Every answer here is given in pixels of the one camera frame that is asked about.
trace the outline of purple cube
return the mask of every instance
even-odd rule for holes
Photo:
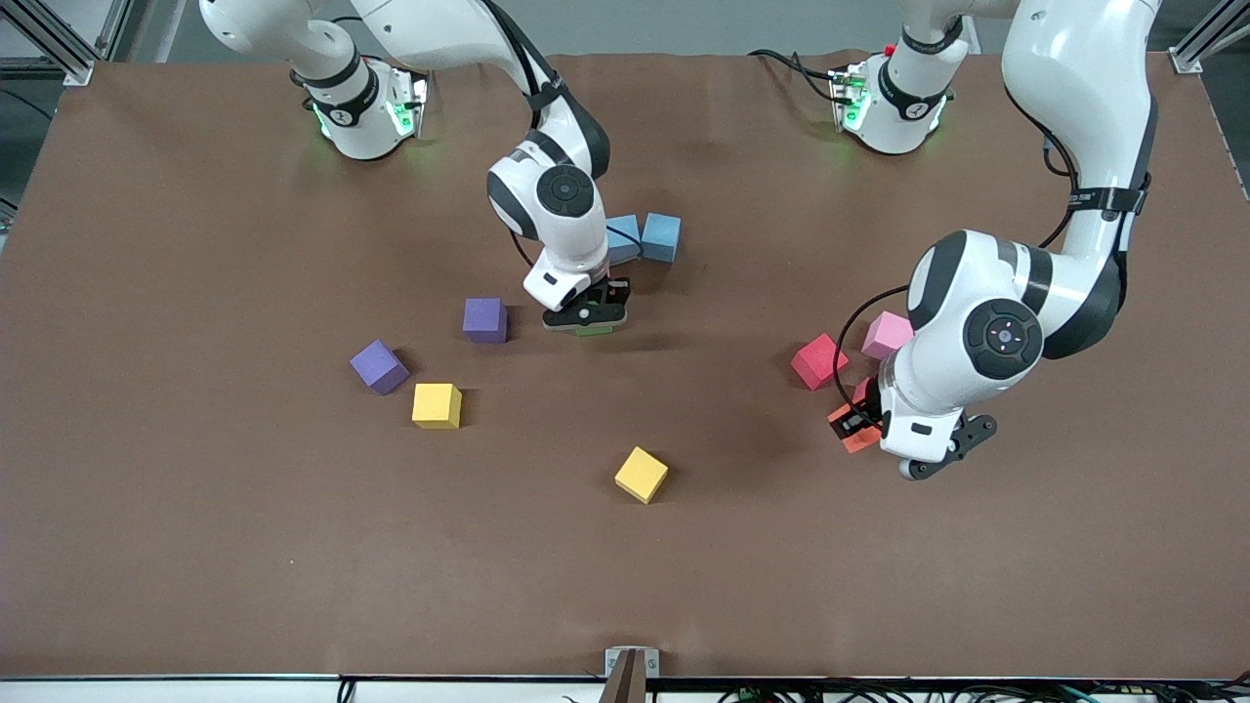
[[[360,354],[352,357],[351,368],[356,369],[360,379],[379,395],[395,390],[408,378],[408,369],[381,339],[375,339]]]
[[[465,300],[464,331],[474,344],[508,341],[508,308],[504,308],[504,301],[499,298]]]

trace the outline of cube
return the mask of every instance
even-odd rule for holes
[[[460,429],[462,400],[450,383],[419,383],[412,392],[412,422],[421,429]]]
[[[868,328],[868,336],[864,339],[864,354],[885,360],[900,346],[912,338],[911,323],[906,318],[900,318],[894,313],[881,313]]]
[[[381,339],[372,340],[360,354],[351,358],[351,368],[360,374],[360,380],[372,388],[379,395],[386,395],[408,379],[408,369],[395,357]]]
[[[635,447],[621,470],[616,472],[616,485],[642,503],[650,503],[666,475],[669,467],[644,452],[641,447]]]
[[[608,263],[615,266],[616,264],[638,259],[640,254],[638,244],[612,231],[612,229],[619,229],[634,239],[642,241],[642,236],[638,233],[638,215],[609,218],[608,226]]]
[[[642,226],[642,258],[672,263],[678,258],[678,239],[681,235],[681,219],[659,213],[646,215]]]
[[[834,410],[832,414],[829,415],[829,423],[834,424],[839,422],[844,415],[846,415],[846,413],[850,413],[850,410],[851,410],[850,405],[842,405],[841,408]],[[881,440],[881,430],[878,429],[876,425],[874,425],[874,427],[866,427],[856,432],[855,434],[848,437],[846,439],[842,439],[842,447],[846,448],[848,453],[854,454],[861,449],[868,449],[869,447],[872,447],[880,440]]]
[[[850,362],[828,334],[821,334],[794,355],[790,367],[809,389],[819,390],[834,380],[834,357],[838,358],[838,370]]]
[[[502,344],[508,341],[508,308],[499,298],[470,298],[462,329],[474,344]]]

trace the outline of wire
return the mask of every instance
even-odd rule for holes
[[[608,229],[609,229],[609,231],[615,231],[616,234],[619,234],[619,235],[624,236],[625,239],[630,240],[634,244],[634,246],[638,246],[638,254],[634,256],[635,259],[642,255],[642,243],[641,241],[639,241],[639,240],[634,239],[632,236],[625,234],[624,231],[614,228],[612,225],[608,225]]]
[[[856,308],[855,311],[851,313],[851,316],[846,319],[846,324],[842,325],[842,331],[838,333],[838,350],[835,352],[835,354],[841,354],[842,353],[842,341],[846,340],[846,333],[851,329],[851,325],[855,324],[855,320],[858,320],[859,316],[864,314],[864,310],[868,310],[874,304],[876,304],[876,303],[879,303],[881,300],[885,300],[886,298],[889,298],[891,295],[898,295],[898,294],[904,293],[906,290],[908,290],[906,285],[900,285],[898,288],[891,288],[890,290],[886,290],[885,293],[878,293],[872,298],[869,298],[866,303],[864,303],[862,305],[860,305],[859,308]],[[860,410],[859,408],[856,408],[855,403],[851,402],[851,397],[846,394],[846,389],[842,388],[841,378],[838,374],[838,359],[834,359],[834,387],[838,388],[838,393],[842,397],[842,400],[845,400],[846,404],[850,405],[852,413],[855,413],[856,415],[859,415],[860,419],[864,420],[865,423],[869,423],[870,425],[875,427],[876,429],[882,429],[884,430],[884,428],[881,427],[881,423],[874,420],[872,418],[868,417],[862,410]],[[845,700],[842,700],[842,703],[846,703],[848,700],[851,700],[854,698],[859,698],[861,695],[862,695],[861,693],[855,693],[851,697],[849,697]],[[911,703],[911,698],[908,698],[906,694],[902,694],[902,697],[908,699],[908,703]],[[890,700],[889,695],[886,695],[886,700]]]
[[[11,96],[11,98],[14,98],[16,100],[20,100],[20,101],[25,103],[28,108],[30,108],[31,110],[34,110],[34,111],[39,113],[40,115],[44,115],[45,118],[48,118],[48,121],[52,121],[52,115],[49,114],[48,110],[40,108],[39,105],[35,105],[34,103],[31,103],[30,100],[26,100],[21,95],[18,95],[16,93],[9,90],[8,88],[0,88],[0,93],[4,93],[5,95],[9,95],[9,96]]]
[[[1011,104],[1015,105],[1018,110],[1020,110],[1020,114],[1024,115],[1026,120],[1032,123],[1032,126],[1038,128],[1038,131],[1041,133],[1041,136],[1045,138],[1046,141],[1054,145],[1055,151],[1059,151],[1059,158],[1064,160],[1064,168],[1066,169],[1066,173],[1062,175],[1068,176],[1068,185],[1071,193],[1076,193],[1076,189],[1080,184],[1080,173],[1076,170],[1076,164],[1072,163],[1072,156],[1071,154],[1068,153],[1068,148],[1064,146],[1064,143],[1060,141],[1058,138],[1055,138],[1055,134],[1049,129],[1046,129],[1045,125],[1032,119],[1032,115],[1030,115],[1029,113],[1024,111],[1024,108],[1021,108],[1020,104],[1015,101],[1015,98],[1012,98],[1010,93],[1008,93],[1008,99],[1011,100]],[[1045,149],[1042,149],[1042,159],[1046,161],[1046,168],[1049,168],[1051,173],[1055,174],[1060,173],[1059,169],[1051,168],[1050,153]],[[1054,243],[1055,239],[1058,239],[1059,235],[1064,231],[1064,229],[1068,228],[1068,223],[1071,221],[1071,219],[1072,219],[1072,211],[1064,209],[1064,216],[1059,220],[1059,225],[1055,226],[1055,230],[1051,231],[1050,235],[1046,236],[1046,239],[1041,240],[1041,244],[1038,245],[1038,249],[1045,249],[1050,246],[1051,243]]]
[[[748,56],[764,56],[765,59],[772,59],[774,61],[780,61],[780,63],[785,64],[786,66],[789,66],[789,69],[791,71],[800,71],[800,73],[804,73],[804,74],[806,74],[806,75],[809,75],[811,78],[819,78],[819,79],[825,79],[825,80],[829,79],[829,74],[822,74],[820,71],[814,71],[814,70],[811,70],[809,68],[805,68],[802,64],[792,61],[792,60],[788,59],[786,56],[782,56],[781,54],[778,54],[776,51],[774,51],[771,49],[756,49],[755,51],[751,51],[750,54],[748,54]]]
[[[339,682],[339,695],[335,697],[336,703],[351,703],[351,698],[356,694],[356,679],[344,678]]]
[[[508,234],[512,235],[512,246],[516,246],[516,253],[520,254],[521,259],[525,259],[525,264],[532,269],[534,261],[530,260],[530,255],[525,253],[525,249],[521,249],[521,239],[516,236],[516,233],[511,229],[508,230]]]
[[[1044,161],[1046,161],[1046,170],[1049,170],[1050,173],[1052,173],[1055,175],[1061,175],[1064,178],[1068,178],[1068,176],[1072,175],[1069,171],[1061,171],[1061,170],[1056,169],[1055,165],[1050,163],[1050,149],[1042,148],[1042,150],[1041,150],[1041,158],[1042,158]]]
[[[816,93],[816,95],[820,95],[825,100],[829,100],[830,103],[836,103],[839,105],[850,105],[851,104],[851,100],[848,99],[848,98],[839,98],[836,95],[830,95],[829,93],[825,93],[824,90],[821,90],[820,86],[816,85],[816,81],[814,81],[811,79],[812,78],[819,78],[821,80],[829,80],[829,74],[828,73],[822,74],[820,71],[814,71],[814,70],[809,69],[808,66],[804,66],[802,65],[802,59],[799,58],[799,53],[798,51],[795,51],[794,54],[791,54],[789,59],[786,59],[785,56],[782,56],[781,54],[778,54],[776,51],[774,51],[771,49],[756,49],[755,51],[751,51],[750,54],[748,54],[748,56],[762,56],[765,59],[774,59],[776,61],[781,61],[791,71],[796,71],[799,75],[801,75],[802,80],[808,81],[808,85],[811,88],[811,90],[814,90]],[[832,70],[840,70],[840,69],[845,69],[845,68],[846,66],[838,66],[838,68],[835,68]]]
[[[808,85],[810,85],[811,89],[816,91],[816,95],[820,95],[825,100],[829,100],[830,103],[836,103],[839,105],[850,105],[851,104],[851,99],[850,98],[839,98],[836,95],[831,95],[831,94],[825,93],[824,90],[821,90],[820,86],[816,85],[816,81],[811,80],[811,76],[809,75],[808,68],[804,66],[802,61],[799,59],[799,53],[798,51],[794,53],[794,63],[795,63],[796,66],[799,66],[799,71],[800,71],[800,75],[802,75],[802,80],[808,81]],[[829,80],[829,75],[828,74],[824,78],[825,78],[825,80]]]
[[[485,5],[486,10],[489,10],[491,16],[495,18],[495,21],[499,24],[499,29],[504,31],[504,38],[508,39],[508,44],[512,48],[512,54],[516,55],[518,63],[521,64],[521,70],[525,73],[525,85],[529,88],[530,95],[538,95],[539,83],[538,79],[534,78],[534,66],[530,65],[529,54],[526,54],[525,48],[521,46],[521,40],[518,39],[516,34],[514,34],[509,26],[511,23],[504,21],[508,15],[504,14],[504,10],[501,10],[494,0],[481,0],[481,4]],[[534,110],[530,115],[530,129],[538,129],[541,119],[540,113],[540,110]]]

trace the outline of gray floor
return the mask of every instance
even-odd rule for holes
[[[745,54],[771,48],[804,55],[838,49],[879,49],[898,38],[900,15],[886,0],[500,0],[549,54]],[[249,60],[219,44],[199,16],[198,0],[146,0],[135,14],[126,51],[135,61],[225,63]],[[1214,0],[1165,0],[1151,35],[1152,50],[1184,36]],[[332,0],[322,18],[355,14]],[[366,54],[381,54],[358,23],[344,25]],[[978,20],[985,53],[1002,49],[1008,23]],[[1242,173],[1250,169],[1250,40],[1204,61],[1202,80]],[[49,80],[9,80],[4,88],[51,111],[61,88]],[[0,95],[0,196],[20,201],[46,134],[46,120]]]

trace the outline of blue cube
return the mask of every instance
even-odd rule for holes
[[[638,244],[634,244],[628,238],[616,234],[612,229],[619,229],[641,241],[642,238],[638,234],[638,215],[609,218],[608,228],[608,263],[615,266],[616,264],[624,264],[625,261],[636,259],[639,255]]]
[[[678,238],[681,235],[681,219],[659,213],[646,215],[642,228],[642,258],[672,263],[678,258]]]

